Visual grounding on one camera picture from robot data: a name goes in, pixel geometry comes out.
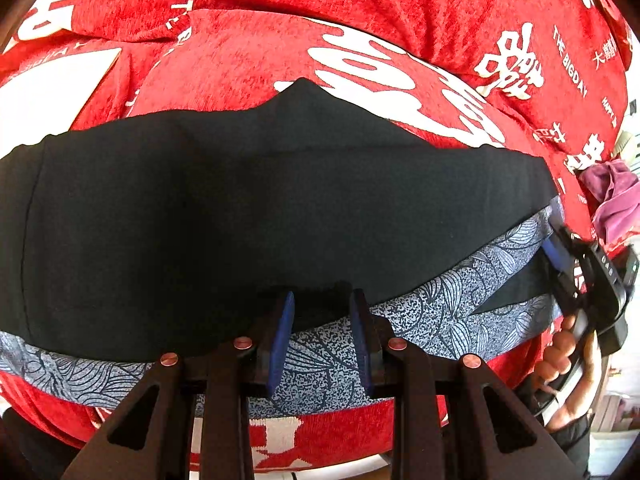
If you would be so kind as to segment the person's right hand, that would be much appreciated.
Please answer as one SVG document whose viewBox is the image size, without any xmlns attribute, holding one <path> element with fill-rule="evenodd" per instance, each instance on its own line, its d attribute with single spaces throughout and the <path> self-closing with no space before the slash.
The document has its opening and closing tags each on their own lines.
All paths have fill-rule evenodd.
<svg viewBox="0 0 640 480">
<path fill-rule="evenodd" d="M 544 349 L 542 359 L 535 364 L 532 381 L 536 389 L 550 392 L 549 385 L 570 371 L 572 367 L 570 357 L 575 353 L 577 346 L 573 333 L 575 323 L 575 315 L 564 318 L 561 330 L 553 335 L 552 343 Z M 584 359 L 582 378 L 573 390 L 567 393 L 566 399 L 548 422 L 544 423 L 550 434 L 560 431 L 587 414 L 597 396 L 602 378 L 602 356 L 595 332 L 591 332 L 586 337 L 582 358 Z"/>
</svg>

